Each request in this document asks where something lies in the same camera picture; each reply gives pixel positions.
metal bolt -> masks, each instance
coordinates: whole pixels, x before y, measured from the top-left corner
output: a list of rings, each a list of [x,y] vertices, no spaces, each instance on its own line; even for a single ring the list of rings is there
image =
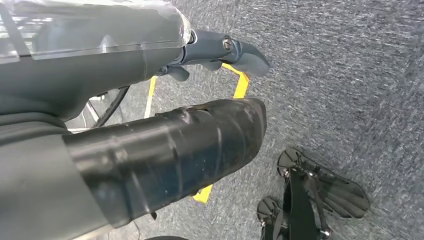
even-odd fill
[[[228,52],[231,51],[231,49],[233,48],[233,43],[231,42],[231,39],[228,37],[224,38],[224,40],[222,41],[222,45],[224,49],[227,50]]]
[[[329,229],[327,229],[327,230],[321,230],[320,232],[322,234],[322,239],[323,240],[329,239],[330,236],[331,236],[331,234],[332,234],[332,231],[329,230]]]

gray carpet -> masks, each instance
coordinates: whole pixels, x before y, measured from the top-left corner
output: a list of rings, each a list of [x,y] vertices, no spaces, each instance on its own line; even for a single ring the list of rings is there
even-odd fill
[[[424,239],[424,2],[422,0],[177,0],[195,28],[256,44],[273,68],[251,79],[268,129],[257,158],[213,186],[208,204],[183,199],[136,222],[140,238],[259,240],[255,211],[281,197],[275,161],[286,145],[324,157],[372,200],[362,220],[329,219],[335,240]],[[187,82],[158,80],[153,112],[229,98],[236,79],[222,69],[188,68]],[[142,118],[144,82],[122,105]],[[135,240],[134,224],[109,239]],[[107,239],[107,235],[98,239]]]

black cable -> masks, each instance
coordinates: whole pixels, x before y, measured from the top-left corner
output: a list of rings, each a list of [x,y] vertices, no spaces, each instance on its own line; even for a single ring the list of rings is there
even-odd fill
[[[117,96],[115,97],[113,102],[110,104],[110,106],[106,109],[106,111],[103,113],[103,115],[98,118],[93,128],[102,127],[106,124],[106,122],[112,117],[114,112],[117,110],[122,100],[125,98],[125,95],[127,95],[127,92],[129,89],[130,89],[130,86],[124,86],[119,89]]]

clear plastic cover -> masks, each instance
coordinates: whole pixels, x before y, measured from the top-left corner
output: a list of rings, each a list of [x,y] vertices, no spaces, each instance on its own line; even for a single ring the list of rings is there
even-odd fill
[[[0,0],[0,64],[179,48],[189,21],[161,0]]]

yellow tape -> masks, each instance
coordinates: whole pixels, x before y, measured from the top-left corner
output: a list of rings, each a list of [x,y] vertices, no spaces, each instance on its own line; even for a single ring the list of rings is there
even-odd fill
[[[234,99],[244,98],[249,87],[249,78],[246,75],[246,73],[238,71],[234,69],[231,65],[228,65],[225,63],[222,66],[232,71],[233,73],[239,75],[237,86],[235,87],[235,91],[234,91],[234,96],[232,98]],[[211,191],[212,191],[212,185],[209,185],[201,189],[195,196],[193,196],[193,199],[196,200],[197,202],[206,204],[208,202]]]
[[[150,117],[150,112],[152,109],[152,102],[153,102],[153,94],[155,92],[155,84],[157,76],[153,76],[150,78],[150,86],[148,88],[148,95],[147,95],[147,102],[146,102],[146,109],[144,111],[144,118],[147,119]]]

